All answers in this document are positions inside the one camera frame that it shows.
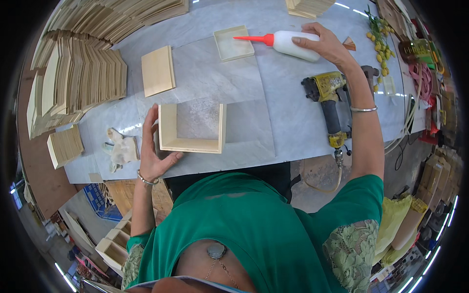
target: silver chain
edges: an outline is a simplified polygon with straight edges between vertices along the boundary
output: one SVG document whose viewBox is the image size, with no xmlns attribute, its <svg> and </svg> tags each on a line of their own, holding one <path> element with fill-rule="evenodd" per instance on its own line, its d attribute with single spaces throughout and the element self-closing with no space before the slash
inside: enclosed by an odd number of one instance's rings
<svg viewBox="0 0 469 293">
<path fill-rule="evenodd" d="M 208 274 L 207 274 L 207 276 L 205 277 L 205 280 L 208 280 L 208 276 L 209 276 L 210 273 L 212 272 L 213 265 L 215 264 L 216 261 L 218 261 L 218 262 L 220 263 L 221 267 L 223 268 L 223 270 L 225 270 L 225 273 L 227 273 L 228 277 L 229 277 L 230 280 L 233 282 L 235 288 L 236 288 L 236 289 L 239 289 L 239 288 L 238 288 L 238 285 L 235 283 L 235 281 L 233 280 L 233 278 L 230 276 L 230 273 L 228 272 L 226 266 L 221 263 L 220 259 L 215 259 L 215 260 L 213 260 L 212 266 L 210 267 L 210 269 L 209 269 L 209 271 L 208 271 Z"/>
</svg>

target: necklace pendant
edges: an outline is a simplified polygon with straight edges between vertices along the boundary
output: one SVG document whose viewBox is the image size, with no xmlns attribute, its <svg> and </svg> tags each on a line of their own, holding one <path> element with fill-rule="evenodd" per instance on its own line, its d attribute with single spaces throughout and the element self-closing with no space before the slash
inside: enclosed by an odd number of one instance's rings
<svg viewBox="0 0 469 293">
<path fill-rule="evenodd" d="M 207 248 L 207 253 L 212 259 L 221 259 L 225 252 L 227 251 L 227 247 L 221 243 L 213 243 Z"/>
</svg>

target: factory floor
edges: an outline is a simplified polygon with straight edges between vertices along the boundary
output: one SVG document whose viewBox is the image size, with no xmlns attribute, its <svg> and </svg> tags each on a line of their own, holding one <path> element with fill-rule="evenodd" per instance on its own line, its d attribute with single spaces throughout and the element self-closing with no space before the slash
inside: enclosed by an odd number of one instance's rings
<svg viewBox="0 0 469 293">
<path fill-rule="evenodd" d="M 385 173 L 384 173 L 384 195 L 392 198 L 394 194 L 402 191 L 405 185 L 413 189 L 420 171 L 420 164 L 431 152 L 432 145 L 421 142 L 417 139 L 418 134 L 413 134 L 409 138 L 411 145 L 404 138 L 400 143 L 404 147 L 404 156 L 400 168 L 396 171 L 396 160 L 401 154 L 401 149 L 396 147 L 385 157 Z M 348 181 L 350 176 L 350 166 L 344 166 L 342 172 L 342 180 L 338 190 L 340 190 Z M 331 155 L 316 158 L 308 158 L 291 162 L 291 178 L 301 174 L 301 181 L 292 187 L 292 206 L 299 208 L 307 213 L 313 213 L 330 202 L 338 193 L 323 193 L 315 190 L 304 182 L 306 180 L 310 185 L 319 187 L 324 190 L 332 189 L 339 176 L 339 169 L 335 164 L 334 157 Z"/>
</svg>

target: orange nozzle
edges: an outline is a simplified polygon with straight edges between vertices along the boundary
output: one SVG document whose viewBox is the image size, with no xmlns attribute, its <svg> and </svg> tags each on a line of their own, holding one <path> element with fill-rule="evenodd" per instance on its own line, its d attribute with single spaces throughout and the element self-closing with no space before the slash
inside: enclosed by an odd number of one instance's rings
<svg viewBox="0 0 469 293">
<path fill-rule="evenodd" d="M 246 36 L 246 37 L 233 37 L 234 39 L 238 40 L 248 40 L 248 41 L 255 41 L 255 42 L 263 42 L 267 46 L 272 47 L 273 46 L 273 34 L 266 34 L 263 37 L 259 36 Z"/>
</svg>

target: glue bottle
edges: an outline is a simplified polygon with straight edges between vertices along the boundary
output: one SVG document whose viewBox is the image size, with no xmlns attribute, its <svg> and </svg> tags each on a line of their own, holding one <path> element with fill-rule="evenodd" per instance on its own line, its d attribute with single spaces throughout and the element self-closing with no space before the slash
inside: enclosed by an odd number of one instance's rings
<svg viewBox="0 0 469 293">
<path fill-rule="evenodd" d="M 319 36 L 306 32 L 279 30 L 273 34 L 266 34 L 263 37 L 233 37 L 239 40 L 249 40 L 264 42 L 267 46 L 273 47 L 280 53 L 292 55 L 310 62 L 316 62 L 321 56 L 313 50 L 301 48 L 292 42 L 292 37 L 307 38 L 311 41 L 319 41 Z"/>
</svg>

